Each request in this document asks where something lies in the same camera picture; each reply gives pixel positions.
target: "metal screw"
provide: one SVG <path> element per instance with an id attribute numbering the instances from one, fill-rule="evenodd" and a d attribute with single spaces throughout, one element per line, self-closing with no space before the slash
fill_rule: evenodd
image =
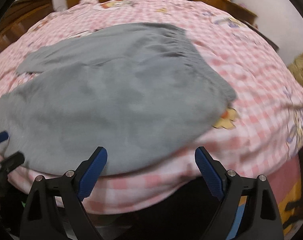
<path id="1" fill-rule="evenodd" d="M 266 181 L 266 180 L 267 180 L 267 178 L 266 178 L 265 175 L 259 175 L 259 179 L 260 179 L 261 181 Z"/>
<path id="2" fill-rule="evenodd" d="M 233 170 L 229 170 L 229 171 L 227 171 L 227 174 L 228 174 L 229 176 L 231 176 L 231 177 L 236 176 L 236 172 L 235 172 L 235 171 L 233 171 Z"/>
<path id="3" fill-rule="evenodd" d="M 74 171 L 67 171 L 67 172 L 66 172 L 66 176 L 67 176 L 67 177 L 72 177 L 72 176 L 74 176 L 74 174 L 75 174 Z"/>
<path id="4" fill-rule="evenodd" d="M 38 175 L 36 178 L 35 178 L 35 181 L 41 181 L 43 179 L 43 176 L 42 175 Z"/>

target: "bedsheet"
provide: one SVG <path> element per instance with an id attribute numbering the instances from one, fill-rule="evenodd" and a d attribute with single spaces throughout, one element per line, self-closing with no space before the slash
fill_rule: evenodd
<path id="1" fill-rule="evenodd" d="M 171 23 L 186 29 L 200 55 L 232 85 L 238 99 L 208 133 L 161 163 L 101 177 L 84 200 L 89 213 L 131 212 L 165 199 L 200 175 L 194 160 L 198 146 L 205 146 L 226 169 L 247 177 L 272 174 L 296 156 L 303 145 L 303 88 L 262 37 L 202 2 L 113 0 L 100 4 L 81 0 L 67 11 L 52 13 L 0 54 L 0 97 L 35 76 L 15 73 L 29 53 L 69 37 L 132 22 Z M 19 167 L 9 179 L 29 192 L 38 174 Z"/>

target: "gray fabric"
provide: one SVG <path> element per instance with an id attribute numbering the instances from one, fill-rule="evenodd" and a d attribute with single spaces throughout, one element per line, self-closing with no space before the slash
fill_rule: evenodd
<path id="1" fill-rule="evenodd" d="M 156 163 L 206 132 L 236 95 L 204 62 L 183 29 L 137 23 L 109 27 L 30 54 L 18 72 L 42 72 L 0 98 L 3 153 L 63 174 L 98 146 L 102 175 Z"/>

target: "pink checkered bedsheet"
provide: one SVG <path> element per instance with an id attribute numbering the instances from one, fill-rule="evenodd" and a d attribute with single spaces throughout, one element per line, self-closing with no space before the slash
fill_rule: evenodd
<path id="1" fill-rule="evenodd" d="M 78 33 L 133 22 L 171 23 L 186 29 L 187 37 L 235 89 L 238 99 L 230 106 L 232 117 L 225 115 L 221 125 L 166 160 L 140 171 L 99 178 L 83 202 L 89 213 L 131 212 L 165 199 L 200 175 L 194 160 L 198 146 L 205 146 L 226 169 L 248 177 L 271 174 L 297 154 L 303 145 L 302 87 L 263 38 L 202 2 L 117 0 L 101 6 L 97 0 L 81 0 L 67 11 L 52 13 L 0 54 L 0 97 L 35 76 L 15 73 L 29 53 Z M 19 167 L 9 180 L 28 193 L 39 174 L 43 173 Z"/>

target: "bed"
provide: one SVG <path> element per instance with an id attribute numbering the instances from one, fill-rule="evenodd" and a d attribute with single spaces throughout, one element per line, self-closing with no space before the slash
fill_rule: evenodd
<path id="1" fill-rule="evenodd" d="M 101 29 L 129 22 L 169 22 L 187 29 L 189 38 L 206 62 L 210 63 L 216 71 L 220 67 L 218 72 L 230 83 L 234 81 L 228 78 L 228 71 L 232 70 L 229 62 L 238 65 L 256 64 L 260 66 L 260 69 L 256 68 L 250 75 L 262 74 L 263 70 L 267 68 L 271 76 L 275 77 L 276 74 L 279 74 L 279 69 L 286 71 L 283 62 L 266 38 L 259 36 L 237 20 L 253 24 L 256 15 L 230 2 L 224 0 L 108 1 L 67 0 L 69 10 L 64 12 L 54 12 L 51 0 L 15 2 L 0 22 L 0 97 L 36 76 L 36 74 L 18 76 L 14 71 L 30 52 L 69 37 L 90 35 L 97 28 Z M 135 17 L 132 16 L 133 10 L 136 10 Z M 184 10 L 185 13 L 188 12 L 188 14 L 180 15 L 179 11 L 181 10 Z M 195 24 L 196 20 L 199 19 L 203 21 L 202 24 Z M 210 24 L 216 26 L 214 33 L 204 31 L 203 26 L 209 21 Z M 231 45 L 233 48 L 231 53 L 229 53 L 230 47 L 213 43 L 213 39 L 219 40 L 221 37 L 229 37 L 237 44 L 237 46 Z M 264 57 L 273 62 L 271 65 L 266 65 L 266 59 L 262 61 L 260 55 L 253 53 L 253 48 L 257 48 L 257 46 L 265 52 Z M 248 78 L 246 75 L 248 72 L 235 71 L 234 80 L 246 79 Z M 298 90 L 298 94 L 293 97 L 291 97 L 293 91 L 290 89 L 285 88 L 282 91 L 287 96 L 285 105 L 299 105 L 299 102 L 297 103 L 295 100 L 297 97 L 303 98 L 303 91 L 297 86 L 294 78 L 288 78 L 288 73 L 285 75 L 284 78 L 288 79 L 288 82 Z M 273 82 L 270 82 L 269 86 L 274 90 L 279 89 L 277 84 Z M 253 101 L 257 100 L 256 104 L 259 105 L 266 100 L 273 102 L 274 97 L 275 94 L 265 92 L 265 94 L 257 95 Z M 234 108 L 238 110 L 249 107 L 250 99 L 233 105 L 229 113 L 232 115 Z M 285 143 L 285 140 L 282 144 L 279 139 L 271 142 L 268 140 L 273 134 L 278 133 L 286 138 L 289 130 L 295 124 L 294 120 L 287 117 L 287 108 L 282 109 L 281 106 L 274 104 L 270 109 L 265 110 L 261 113 L 261 119 L 257 118 L 258 115 L 248 115 L 238 110 L 238 117 L 241 116 L 241 120 L 236 116 L 227 117 L 226 120 L 222 120 L 223 124 L 213 128 L 211 134 L 201 136 L 195 142 L 196 145 L 190 149 L 182 149 L 174 153 L 162 163 L 126 175 L 100 178 L 92 195 L 84 201 L 86 210 L 92 214 L 120 214 L 142 209 L 162 201 L 179 187 L 199 176 L 199 171 L 194 165 L 193 151 L 196 146 L 204 145 L 226 168 L 234 169 L 242 176 L 255 177 L 261 173 L 266 174 L 274 191 L 282 221 L 285 222 L 294 213 L 294 210 L 285 211 L 287 203 L 296 201 L 303 196 L 303 149 L 297 155 L 295 152 L 302 145 L 297 145 L 297 143 L 289 145 Z M 276 111 L 283 119 L 275 120 L 270 117 L 270 115 L 274 116 Z M 269 119 L 272 126 L 266 122 L 263 122 L 265 126 L 259 126 L 260 121 L 264 119 Z M 237 126 L 241 126 L 244 122 L 247 122 L 247 125 L 259 126 L 259 128 L 248 131 L 251 133 L 250 138 L 256 144 L 252 145 L 252 148 L 246 148 L 256 158 L 252 160 L 244 155 L 244 159 L 240 160 L 240 158 L 239 162 L 235 163 L 232 158 L 228 158 L 228 155 L 225 158 L 220 156 L 219 152 L 228 152 L 231 156 L 246 146 L 248 135 L 244 135 L 243 132 L 237 136 L 233 135 Z M 55 177 L 53 174 L 19 167 L 10 174 L 9 180 L 16 188 L 28 193 L 32 182 L 39 174 L 43 174 L 47 178 Z M 128 197 L 133 191 L 139 200 L 132 200 Z M 284 230 L 284 233 L 289 239 L 298 228 L 299 224 L 290 225 Z"/>

